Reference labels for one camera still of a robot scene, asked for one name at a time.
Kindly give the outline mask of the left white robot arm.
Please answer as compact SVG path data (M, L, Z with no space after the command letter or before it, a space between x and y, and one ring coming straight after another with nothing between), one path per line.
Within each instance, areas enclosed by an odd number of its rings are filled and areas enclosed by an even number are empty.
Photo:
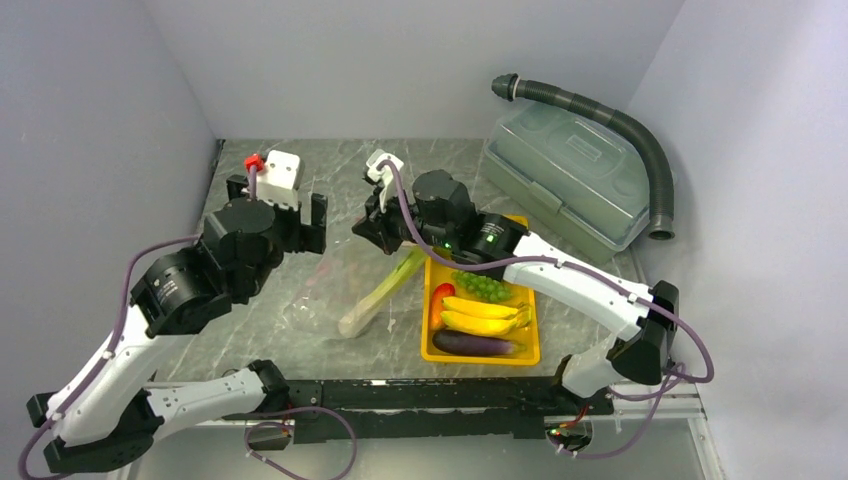
M227 190L198 234L157 244L159 258L123 285L112 331L74 379L29 399L33 441L44 443L52 478L110 472L180 430L229 415L272 420L290 405L289 386L269 360L188 387L148 386L173 351L257 296L286 254L325 251L324 195L311 195L303 223L298 205L260 196L244 176L229 177Z

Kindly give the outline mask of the clear pink zip top bag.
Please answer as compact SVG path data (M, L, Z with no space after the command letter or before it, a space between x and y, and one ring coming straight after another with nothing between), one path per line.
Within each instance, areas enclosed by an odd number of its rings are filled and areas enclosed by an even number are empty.
M343 339L340 320L372 293L409 252L408 247L402 247L386 255L360 238L328 246L283 309L287 327L323 339Z

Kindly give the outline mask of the celery stalk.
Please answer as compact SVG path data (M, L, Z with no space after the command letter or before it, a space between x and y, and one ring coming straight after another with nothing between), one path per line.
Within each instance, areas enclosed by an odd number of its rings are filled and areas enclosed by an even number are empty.
M425 263L425 257L420 248L412 248L370 293L341 317L338 332L344 338L359 336L383 305L420 270Z

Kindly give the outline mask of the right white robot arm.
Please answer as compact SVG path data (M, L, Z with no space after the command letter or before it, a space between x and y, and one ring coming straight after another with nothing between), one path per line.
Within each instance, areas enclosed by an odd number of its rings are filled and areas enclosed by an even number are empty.
M466 186L444 170L420 175L416 183L424 190L412 199L387 159L366 168L364 179L374 190L352 231L384 253L411 241L445 267L532 289L609 331L604 342L561 361L550 391L560 413L578 413L591 396L621 380L654 386L669 375L674 286L607 274L514 220L477 210Z

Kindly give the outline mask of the purple eggplant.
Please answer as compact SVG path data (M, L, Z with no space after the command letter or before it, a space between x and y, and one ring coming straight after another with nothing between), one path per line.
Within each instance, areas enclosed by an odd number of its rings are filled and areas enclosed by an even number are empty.
M526 350L524 345L510 340L454 330L437 331L432 337L432 343L435 348L448 354L473 357L507 356Z

